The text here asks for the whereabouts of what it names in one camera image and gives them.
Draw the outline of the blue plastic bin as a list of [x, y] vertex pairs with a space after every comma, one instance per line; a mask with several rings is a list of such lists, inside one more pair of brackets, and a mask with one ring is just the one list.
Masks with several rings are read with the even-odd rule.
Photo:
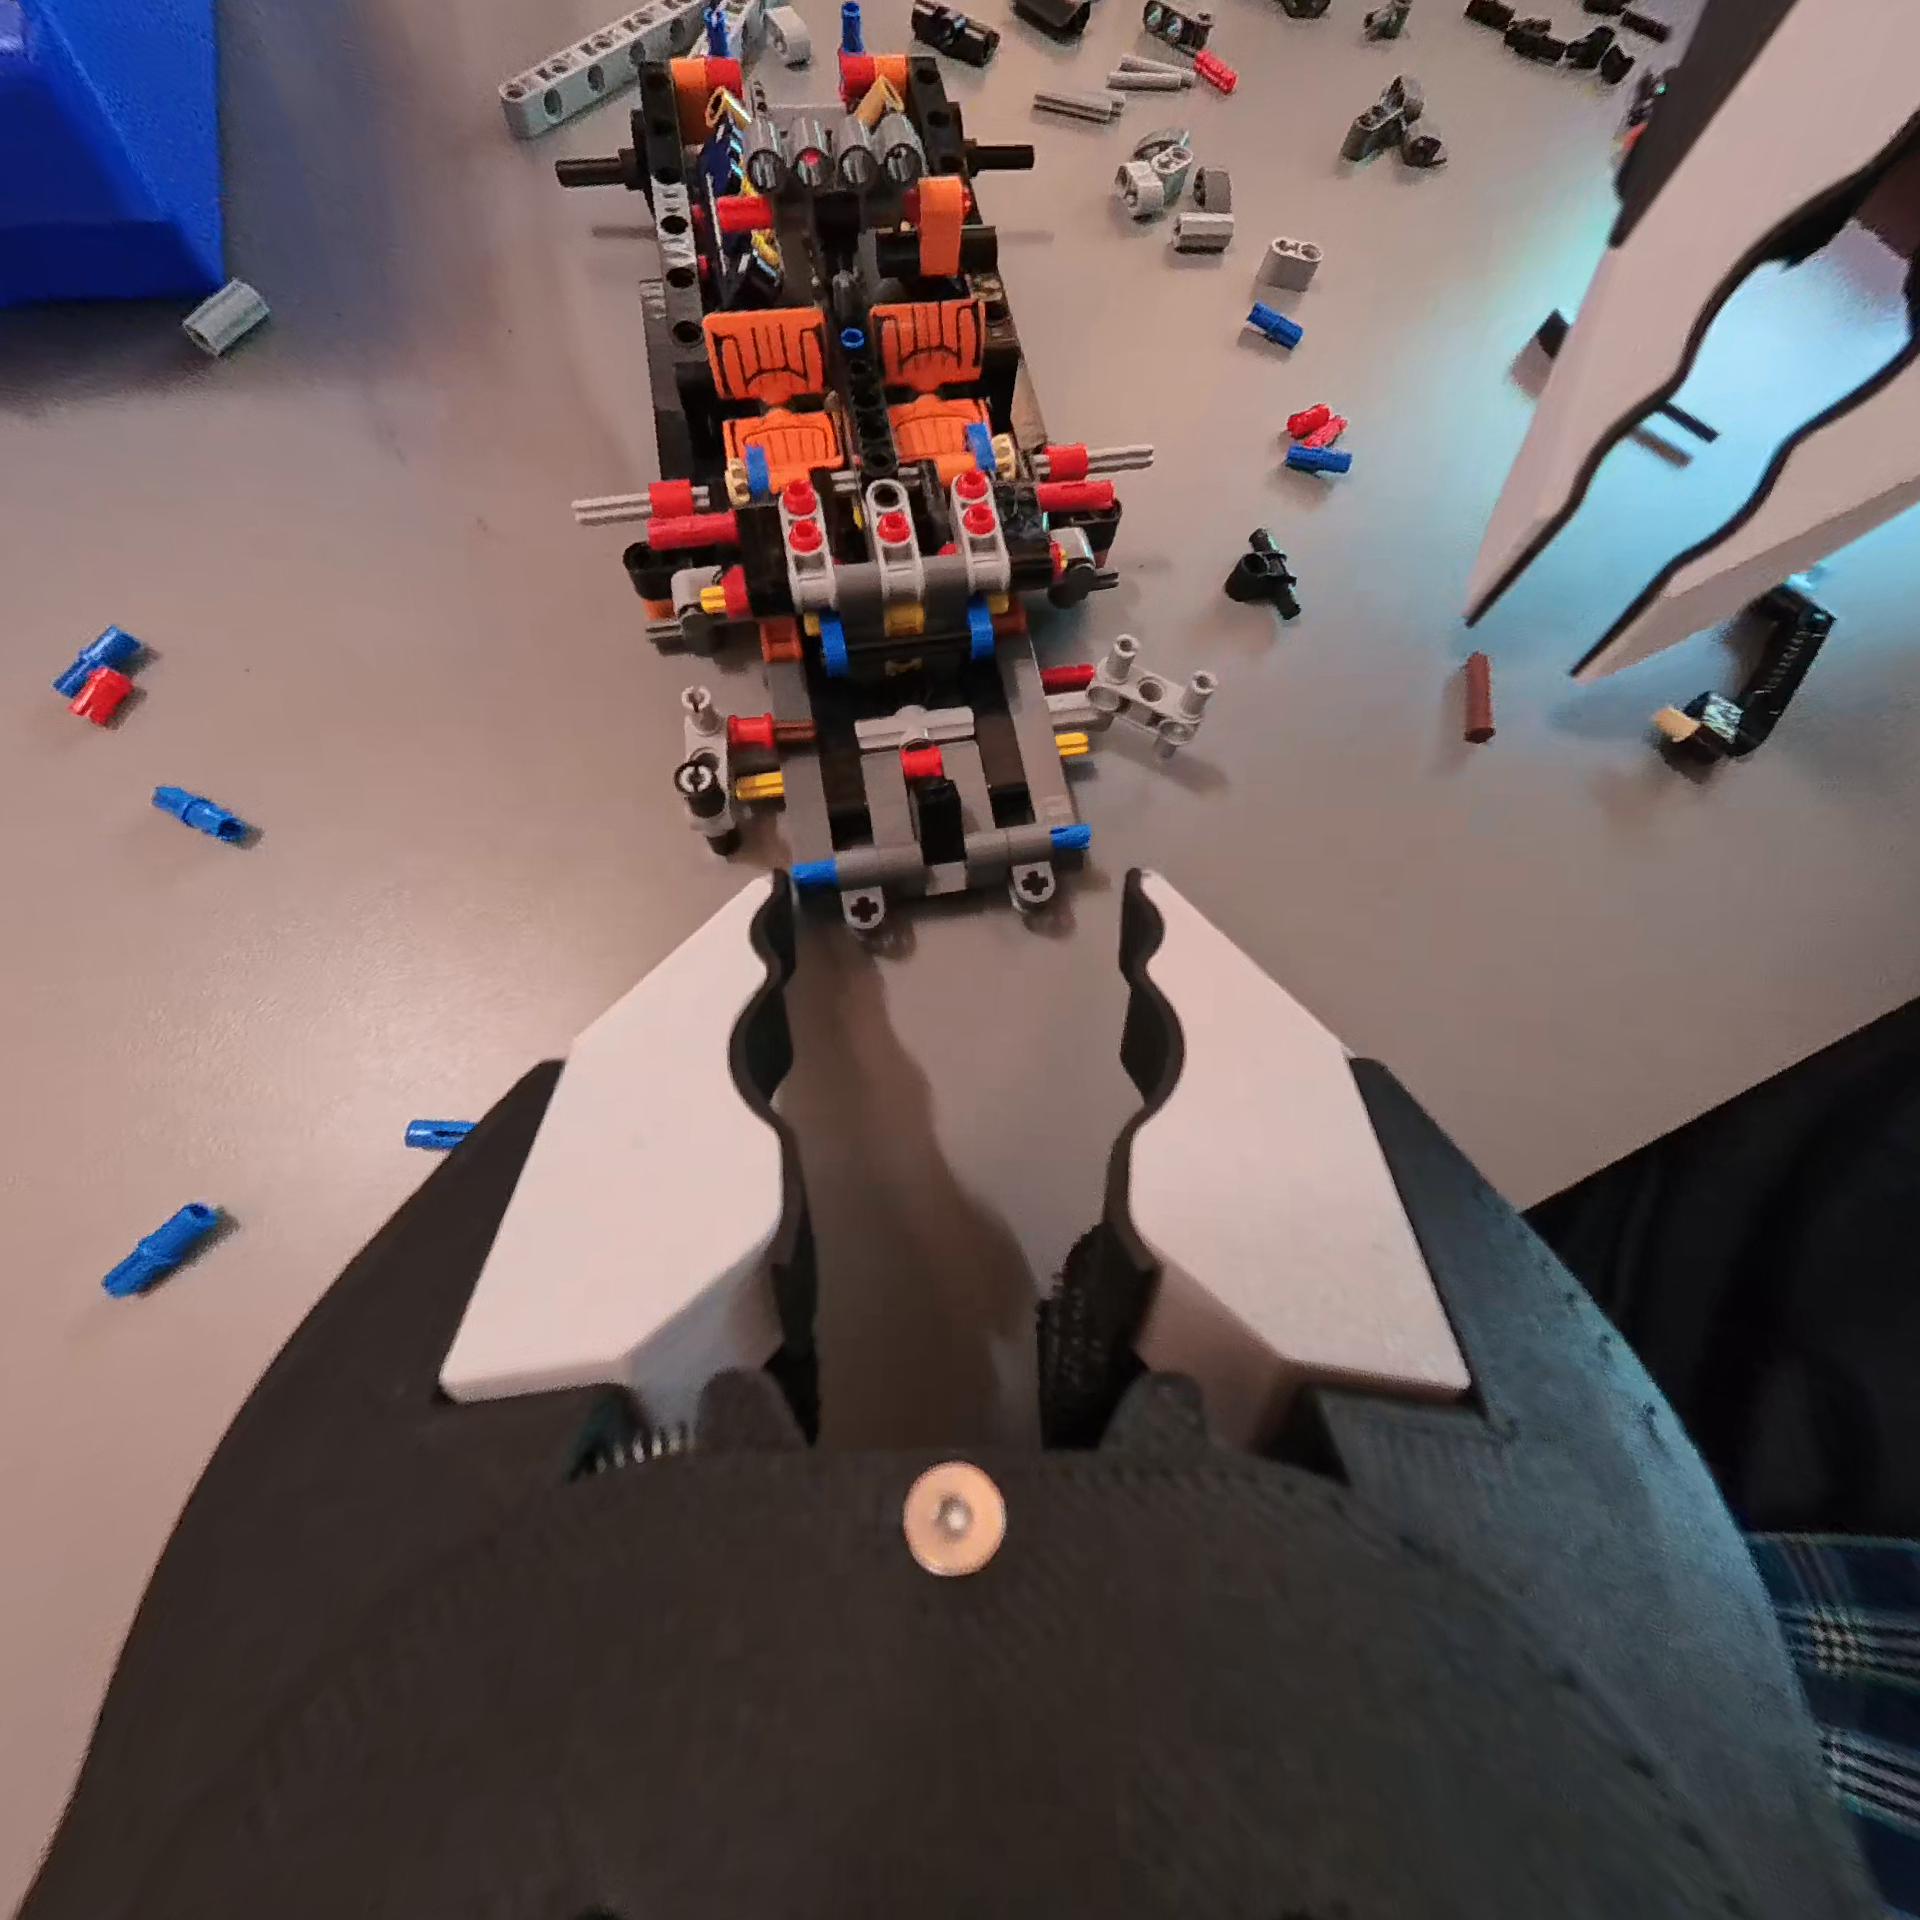
[[2, 306], [225, 281], [212, 1], [2, 5]]

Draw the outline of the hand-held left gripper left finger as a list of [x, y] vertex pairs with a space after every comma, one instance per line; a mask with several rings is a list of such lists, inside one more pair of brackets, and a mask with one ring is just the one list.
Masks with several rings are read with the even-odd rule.
[[450, 1400], [610, 1385], [665, 1428], [770, 1368], [816, 1432], [818, 1269], [775, 1109], [794, 965], [772, 870], [576, 1034], [441, 1361]]

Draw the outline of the dark grey lego beam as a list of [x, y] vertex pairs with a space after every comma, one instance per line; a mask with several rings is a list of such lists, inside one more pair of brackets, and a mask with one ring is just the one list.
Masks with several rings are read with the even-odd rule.
[[1375, 101], [1358, 111], [1336, 151], [1359, 164], [1393, 153], [1407, 168], [1431, 172], [1448, 162], [1446, 141], [1424, 121], [1424, 88], [1412, 77], [1393, 77]]

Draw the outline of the person's plaid shirt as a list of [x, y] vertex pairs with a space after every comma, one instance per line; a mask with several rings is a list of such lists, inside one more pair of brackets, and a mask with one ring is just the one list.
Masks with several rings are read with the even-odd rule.
[[1918, 1545], [1765, 1532], [1746, 1548], [1881, 1902], [1918, 1914]]

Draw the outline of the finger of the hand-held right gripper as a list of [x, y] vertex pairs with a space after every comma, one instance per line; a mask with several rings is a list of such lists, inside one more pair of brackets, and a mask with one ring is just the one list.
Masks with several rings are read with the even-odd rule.
[[1558, 536], [1754, 270], [1800, 265], [1857, 224], [1905, 262], [1898, 352], [1916, 350], [1916, 138], [1916, 1], [1702, 5], [1621, 162], [1606, 248], [1496, 496], [1464, 618]]
[[1668, 559], [1572, 663], [1597, 680], [1737, 614], [1918, 497], [1918, 350], [1796, 426], [1752, 496]]

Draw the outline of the long light grey lego beam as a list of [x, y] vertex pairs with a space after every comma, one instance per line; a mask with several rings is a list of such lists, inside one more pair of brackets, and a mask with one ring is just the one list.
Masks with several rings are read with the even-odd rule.
[[513, 138], [542, 137], [637, 81], [648, 62], [703, 44], [706, 5], [652, 1], [502, 79], [495, 95]]

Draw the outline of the person's dark trousers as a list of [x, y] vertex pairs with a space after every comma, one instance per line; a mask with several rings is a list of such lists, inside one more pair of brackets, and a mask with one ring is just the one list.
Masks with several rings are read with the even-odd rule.
[[1527, 1222], [1741, 1525], [1916, 1543], [1916, 999]]

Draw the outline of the pile of black lego parts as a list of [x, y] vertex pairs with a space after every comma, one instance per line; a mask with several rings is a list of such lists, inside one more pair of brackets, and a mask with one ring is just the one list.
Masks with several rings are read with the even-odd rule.
[[1673, 39], [1673, 23], [1647, 12], [1647, 5], [1578, 1], [1574, 8], [1577, 21], [1570, 25], [1504, 1], [1468, 1], [1463, 18], [1500, 37], [1521, 62], [1581, 76], [1609, 88], [1633, 77], [1642, 57]]

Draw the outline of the lego car chassis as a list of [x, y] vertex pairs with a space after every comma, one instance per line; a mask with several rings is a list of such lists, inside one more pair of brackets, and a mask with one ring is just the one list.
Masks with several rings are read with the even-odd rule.
[[776, 808], [788, 870], [853, 932], [1004, 889], [1030, 912], [1090, 830], [1064, 769], [1088, 665], [1029, 609], [1117, 578], [1113, 474], [1149, 449], [1047, 438], [977, 201], [1026, 144], [966, 133], [933, 55], [839, 55], [836, 98], [770, 102], [726, 55], [634, 60], [630, 141], [559, 159], [653, 220], [641, 284], [657, 478], [576, 505], [665, 653], [754, 644], [760, 708], [680, 693], [671, 785], [716, 852]]

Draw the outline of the black lego piece tan end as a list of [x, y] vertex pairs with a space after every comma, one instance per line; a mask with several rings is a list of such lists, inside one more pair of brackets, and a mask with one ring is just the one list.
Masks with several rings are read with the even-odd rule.
[[1741, 622], [1758, 641], [1735, 690], [1701, 690], [1649, 716], [1652, 741], [1673, 762], [1719, 765], [1758, 752], [1785, 718], [1826, 637], [1832, 613], [1800, 582], [1773, 585]]

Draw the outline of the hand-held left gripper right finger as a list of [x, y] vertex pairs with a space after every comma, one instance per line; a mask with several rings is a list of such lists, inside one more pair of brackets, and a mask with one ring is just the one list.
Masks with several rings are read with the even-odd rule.
[[1452, 1408], [1469, 1365], [1358, 1063], [1156, 870], [1120, 901], [1120, 1127], [1101, 1210], [1039, 1304], [1039, 1432], [1095, 1449], [1143, 1376], [1271, 1449], [1308, 1391]]

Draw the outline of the grey lego connector with pins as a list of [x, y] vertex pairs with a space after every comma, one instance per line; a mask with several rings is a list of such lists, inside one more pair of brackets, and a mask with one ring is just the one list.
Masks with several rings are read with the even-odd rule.
[[1149, 736], [1153, 754], [1170, 759], [1189, 746], [1217, 693], [1217, 678], [1204, 666], [1189, 677], [1156, 670], [1137, 636], [1120, 633], [1095, 661], [1086, 698], [1101, 725], [1124, 721]]

